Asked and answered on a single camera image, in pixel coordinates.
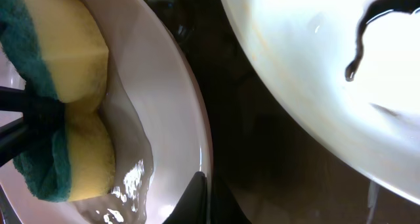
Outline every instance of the bowl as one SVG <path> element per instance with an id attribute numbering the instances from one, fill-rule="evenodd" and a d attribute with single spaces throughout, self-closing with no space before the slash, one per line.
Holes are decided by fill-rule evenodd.
<path id="1" fill-rule="evenodd" d="M 358 77 L 362 79 L 362 70 L 368 69 L 369 64 L 360 67 L 354 82 L 345 79 L 345 68 L 355 55 L 359 19 L 372 1 L 222 0 L 222 3 L 249 61 L 292 117 L 348 165 L 420 204 L 418 116 L 409 125 L 372 106 L 371 102 L 377 99 L 367 96 L 379 93 L 373 87 L 380 83 L 378 79 L 372 79 L 376 81 L 370 85 L 367 81 L 364 88 L 357 87 Z M 378 27 L 381 19 L 372 23 L 371 30 L 374 23 Z M 394 29 L 401 32 L 409 29 L 399 23 L 402 22 L 394 19 Z M 407 51 L 404 44 L 395 46 L 394 49 L 401 49 L 395 54 Z M 394 54 L 384 47 L 382 50 L 382 56 Z M 396 68 L 393 72 L 394 76 L 400 73 Z M 404 90 L 397 94 L 416 99 Z"/>
<path id="2" fill-rule="evenodd" d="M 142 170 L 140 174 L 148 178 L 141 184 L 140 199 L 145 203 L 140 205 L 145 205 L 146 213 L 140 222 L 147 215 L 146 223 L 163 223 L 195 172 L 204 172 L 211 188 L 211 134 L 200 89 L 178 45 L 143 0 L 82 2 L 110 49 L 100 112 L 115 144 L 116 183 L 123 182 L 127 168 Z M 0 85 L 23 88 L 4 55 L 0 72 Z M 2 112 L 0 124 L 19 116 Z M 144 158 L 135 160 L 132 154 Z M 0 184 L 23 223 L 87 223 L 72 203 L 34 198 L 11 162 L 0 169 Z M 112 193 L 118 198 L 124 195 L 122 188 L 116 192 Z M 97 212 L 101 222 L 105 215 L 121 221 L 113 213 Z"/>

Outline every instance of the white plate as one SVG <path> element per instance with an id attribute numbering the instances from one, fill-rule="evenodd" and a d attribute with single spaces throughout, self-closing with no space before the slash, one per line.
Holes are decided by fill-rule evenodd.
<path id="1" fill-rule="evenodd" d="M 356 80 L 344 77 L 358 20 L 372 1 L 222 3 L 248 59 L 293 118 L 354 169 L 420 204 L 419 130 L 359 99 L 351 90 Z"/>
<path id="2" fill-rule="evenodd" d="M 162 223 L 195 172 L 204 172 L 208 188 L 211 186 L 211 134 L 200 89 L 177 44 L 143 0 L 83 2 L 110 48 L 110 68 L 117 74 L 109 77 L 119 75 L 151 144 L 154 174 L 147 193 L 146 223 Z M 11 82 L 18 77 L 4 56 L 0 57 L 0 72 L 0 85 L 23 86 Z M 108 89 L 110 101 L 124 110 L 118 105 L 121 95 L 112 94 L 121 89 L 112 87 Z M 0 124 L 15 117 L 0 114 Z M 123 118 L 114 119 L 124 126 Z M 0 169 L 0 183 L 23 223 L 86 223 L 72 205 L 32 197 L 11 163 Z"/>

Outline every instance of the dark sauce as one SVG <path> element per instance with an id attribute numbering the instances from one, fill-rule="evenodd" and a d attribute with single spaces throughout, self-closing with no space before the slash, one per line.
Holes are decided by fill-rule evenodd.
<path id="1" fill-rule="evenodd" d="M 356 36 L 356 56 L 347 66 L 345 76 L 347 81 L 353 81 L 364 54 L 363 34 L 372 21 L 390 12 L 414 13 L 420 7 L 420 0 L 376 0 L 368 8 L 361 19 Z"/>

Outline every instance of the brown liquid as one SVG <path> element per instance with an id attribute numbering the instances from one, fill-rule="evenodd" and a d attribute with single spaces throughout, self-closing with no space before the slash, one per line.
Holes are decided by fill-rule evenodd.
<path id="1" fill-rule="evenodd" d="M 403 12 L 411 14 L 420 7 L 420 0 L 376 0 L 368 8 L 361 19 L 356 37 L 356 56 L 347 66 L 345 76 L 347 81 L 353 81 L 364 54 L 363 34 L 368 24 L 390 12 Z"/>
<path id="2" fill-rule="evenodd" d="M 150 143 L 114 64 L 101 114 L 115 148 L 116 174 L 111 194 L 74 202 L 89 223 L 145 223 L 146 193 L 153 172 Z"/>

